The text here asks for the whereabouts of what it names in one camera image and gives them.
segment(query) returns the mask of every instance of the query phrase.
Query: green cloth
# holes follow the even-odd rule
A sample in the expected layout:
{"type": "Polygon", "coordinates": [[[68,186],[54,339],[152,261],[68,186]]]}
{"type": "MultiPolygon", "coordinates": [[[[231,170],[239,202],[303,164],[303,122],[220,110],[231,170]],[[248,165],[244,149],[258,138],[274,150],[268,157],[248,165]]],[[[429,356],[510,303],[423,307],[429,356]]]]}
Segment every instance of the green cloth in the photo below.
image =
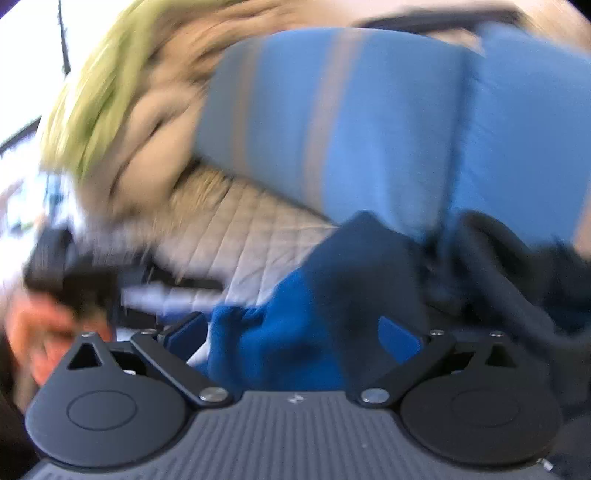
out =
{"type": "Polygon", "coordinates": [[[236,0],[135,0],[86,60],[70,74],[41,127],[41,164],[84,178],[102,158],[134,98],[140,74],[153,53],[152,29],[174,7],[216,7],[236,0]]]}

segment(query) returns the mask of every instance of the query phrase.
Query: blue pillow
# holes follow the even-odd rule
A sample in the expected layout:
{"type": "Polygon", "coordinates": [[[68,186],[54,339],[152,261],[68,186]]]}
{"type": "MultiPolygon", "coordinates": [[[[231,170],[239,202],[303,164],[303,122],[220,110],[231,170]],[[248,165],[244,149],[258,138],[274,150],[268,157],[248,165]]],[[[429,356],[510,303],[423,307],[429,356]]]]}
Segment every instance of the blue pillow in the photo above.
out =
{"type": "Polygon", "coordinates": [[[244,41],[210,83],[195,150],[336,223],[369,210],[420,238],[444,210],[469,54],[359,28],[244,41]]]}
{"type": "Polygon", "coordinates": [[[481,33],[451,219],[487,213],[524,242],[571,242],[591,173],[591,61],[498,24],[481,33]]]}

